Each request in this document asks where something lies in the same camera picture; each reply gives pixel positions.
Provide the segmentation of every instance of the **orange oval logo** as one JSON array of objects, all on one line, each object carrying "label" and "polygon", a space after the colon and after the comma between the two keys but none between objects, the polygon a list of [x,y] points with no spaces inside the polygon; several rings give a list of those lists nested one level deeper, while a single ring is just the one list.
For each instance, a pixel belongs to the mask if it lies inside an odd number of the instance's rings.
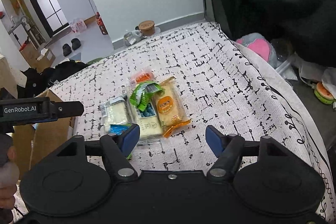
[{"label": "orange oval logo", "polygon": [[161,114],[166,114],[173,108],[174,101],[170,96],[165,96],[157,102],[157,111]]}]

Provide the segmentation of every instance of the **gray baseboard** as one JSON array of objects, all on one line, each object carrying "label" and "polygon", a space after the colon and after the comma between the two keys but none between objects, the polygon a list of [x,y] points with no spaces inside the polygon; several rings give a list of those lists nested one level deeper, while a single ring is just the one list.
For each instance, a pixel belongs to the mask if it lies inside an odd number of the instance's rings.
[{"label": "gray baseboard", "polygon": [[[160,28],[161,32],[164,32],[164,31],[174,29],[176,27],[179,27],[185,24],[194,23],[194,22],[198,22],[202,20],[204,20],[204,13],[198,13],[198,14],[189,15],[186,17],[181,17],[181,18],[169,21],[169,22],[164,22],[156,26]],[[123,47],[125,47],[123,39],[119,39],[113,42],[114,50],[118,50]]]}]

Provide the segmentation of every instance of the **shoe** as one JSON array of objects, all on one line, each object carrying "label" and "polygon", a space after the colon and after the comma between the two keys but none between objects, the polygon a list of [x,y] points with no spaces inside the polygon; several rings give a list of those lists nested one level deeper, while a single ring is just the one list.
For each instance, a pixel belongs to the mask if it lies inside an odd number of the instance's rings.
[{"label": "shoe", "polygon": [[64,44],[62,46],[63,49],[63,55],[64,57],[68,56],[72,51],[71,51],[71,47],[69,46],[69,44]]},{"label": "shoe", "polygon": [[78,38],[72,39],[71,43],[72,43],[72,49],[74,51],[77,50],[82,45]]}]

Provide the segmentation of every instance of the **metal screw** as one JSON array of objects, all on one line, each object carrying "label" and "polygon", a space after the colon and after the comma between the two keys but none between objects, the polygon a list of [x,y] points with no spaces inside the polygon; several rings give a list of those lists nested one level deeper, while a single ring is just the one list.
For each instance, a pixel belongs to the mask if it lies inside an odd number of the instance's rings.
[{"label": "metal screw", "polygon": [[210,170],[210,175],[214,177],[223,177],[225,176],[226,171],[222,168],[214,168]]},{"label": "metal screw", "polygon": [[122,168],[118,171],[118,174],[122,177],[129,177],[134,174],[134,170],[131,168]]},{"label": "metal screw", "polygon": [[168,178],[169,178],[169,179],[177,179],[177,175],[175,175],[175,174],[170,174],[170,175],[168,175]]}]

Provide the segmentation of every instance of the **green snack bag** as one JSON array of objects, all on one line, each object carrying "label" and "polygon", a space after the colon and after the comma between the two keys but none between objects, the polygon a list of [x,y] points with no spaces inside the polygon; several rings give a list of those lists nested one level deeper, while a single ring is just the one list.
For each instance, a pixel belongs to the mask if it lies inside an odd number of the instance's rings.
[{"label": "green snack bag", "polygon": [[154,81],[145,81],[136,86],[129,101],[141,111],[145,111],[152,96],[162,91],[162,87]]}]

